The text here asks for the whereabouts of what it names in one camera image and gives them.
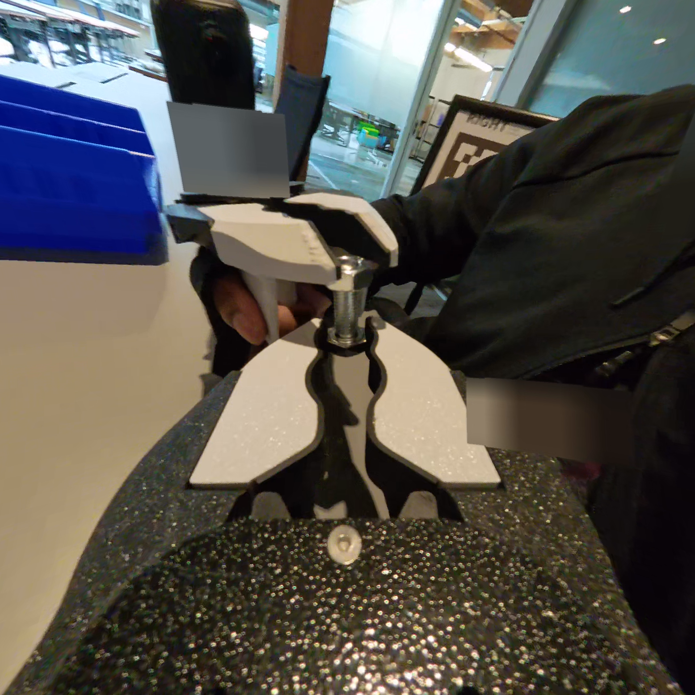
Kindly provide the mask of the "wooden column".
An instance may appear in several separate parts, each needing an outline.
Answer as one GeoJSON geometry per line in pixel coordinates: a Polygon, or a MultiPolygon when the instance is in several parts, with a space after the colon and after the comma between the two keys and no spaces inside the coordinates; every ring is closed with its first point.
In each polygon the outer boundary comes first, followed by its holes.
{"type": "Polygon", "coordinates": [[[273,106],[287,65],[309,76],[322,76],[333,1],[277,1],[279,32],[273,106]]]}

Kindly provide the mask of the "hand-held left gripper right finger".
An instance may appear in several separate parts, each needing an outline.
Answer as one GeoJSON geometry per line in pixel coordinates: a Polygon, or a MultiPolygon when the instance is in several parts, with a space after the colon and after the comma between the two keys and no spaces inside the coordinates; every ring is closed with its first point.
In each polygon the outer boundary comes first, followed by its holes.
{"type": "Polygon", "coordinates": [[[366,327],[377,374],[375,443],[443,486],[499,486],[487,449],[468,442],[466,404],[447,365],[383,319],[368,319],[366,327]]]}

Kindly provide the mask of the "silver hex nut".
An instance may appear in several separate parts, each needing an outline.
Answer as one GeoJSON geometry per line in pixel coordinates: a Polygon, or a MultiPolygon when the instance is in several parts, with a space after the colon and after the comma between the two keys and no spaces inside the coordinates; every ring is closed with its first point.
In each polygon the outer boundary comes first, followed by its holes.
{"type": "Polygon", "coordinates": [[[367,351],[368,339],[365,332],[361,332],[356,337],[346,338],[340,337],[330,328],[326,336],[326,345],[326,350],[334,354],[342,356],[360,354],[367,351]]]}

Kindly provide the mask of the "large blue plastic bin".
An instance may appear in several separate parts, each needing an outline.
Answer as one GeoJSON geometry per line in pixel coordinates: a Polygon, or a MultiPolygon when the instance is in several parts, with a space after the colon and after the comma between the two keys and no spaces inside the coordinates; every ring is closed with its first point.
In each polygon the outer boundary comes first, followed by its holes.
{"type": "Polygon", "coordinates": [[[162,265],[158,163],[138,110],[1,76],[1,259],[162,265]]]}

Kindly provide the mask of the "person's right hand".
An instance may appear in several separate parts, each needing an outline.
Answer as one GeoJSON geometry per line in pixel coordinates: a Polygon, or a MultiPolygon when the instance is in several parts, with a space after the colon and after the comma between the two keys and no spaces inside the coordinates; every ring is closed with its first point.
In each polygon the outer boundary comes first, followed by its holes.
{"type": "MultiPolygon", "coordinates": [[[[254,346],[265,342],[268,328],[264,315],[236,268],[224,271],[212,283],[212,298],[223,321],[243,339],[254,346]]],[[[279,336],[284,337],[308,321],[323,317],[331,305],[325,288],[298,283],[295,301],[278,304],[279,336]]]]}

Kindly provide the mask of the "framed marker board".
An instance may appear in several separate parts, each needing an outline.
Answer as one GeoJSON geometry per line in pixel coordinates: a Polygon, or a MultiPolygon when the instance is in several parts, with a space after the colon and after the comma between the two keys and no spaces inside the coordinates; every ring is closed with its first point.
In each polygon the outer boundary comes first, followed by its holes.
{"type": "Polygon", "coordinates": [[[438,181],[459,178],[475,164],[557,117],[455,95],[412,187],[416,194],[438,181]]]}

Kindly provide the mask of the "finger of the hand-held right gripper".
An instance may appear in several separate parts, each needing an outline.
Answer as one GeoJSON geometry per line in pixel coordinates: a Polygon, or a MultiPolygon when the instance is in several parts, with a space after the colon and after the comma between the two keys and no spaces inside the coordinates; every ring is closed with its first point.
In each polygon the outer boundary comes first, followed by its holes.
{"type": "Polygon", "coordinates": [[[336,262],[310,222],[261,204],[209,207],[211,237],[220,260],[253,276],[330,285],[336,262]]]}
{"type": "Polygon", "coordinates": [[[309,193],[287,199],[282,212],[307,221],[326,246],[365,258],[381,268],[398,264],[395,233],[365,199],[335,193],[309,193]]]}

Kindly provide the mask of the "silver hex bolt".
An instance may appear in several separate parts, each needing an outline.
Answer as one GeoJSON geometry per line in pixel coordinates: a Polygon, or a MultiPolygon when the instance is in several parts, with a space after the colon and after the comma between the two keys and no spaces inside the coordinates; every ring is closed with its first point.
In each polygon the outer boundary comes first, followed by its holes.
{"type": "Polygon", "coordinates": [[[352,338],[364,332],[359,321],[378,264],[344,252],[339,254],[336,260],[338,279],[328,286],[332,292],[334,312],[333,325],[330,328],[340,337],[352,338]]]}

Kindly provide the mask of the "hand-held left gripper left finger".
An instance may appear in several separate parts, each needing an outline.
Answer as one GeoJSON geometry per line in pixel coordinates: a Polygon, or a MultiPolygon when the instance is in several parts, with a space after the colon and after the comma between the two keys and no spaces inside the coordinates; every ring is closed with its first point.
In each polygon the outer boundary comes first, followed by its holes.
{"type": "Polygon", "coordinates": [[[311,372],[320,358],[319,328],[313,319],[241,370],[190,476],[192,488],[242,489],[317,447],[323,424],[311,372]]]}

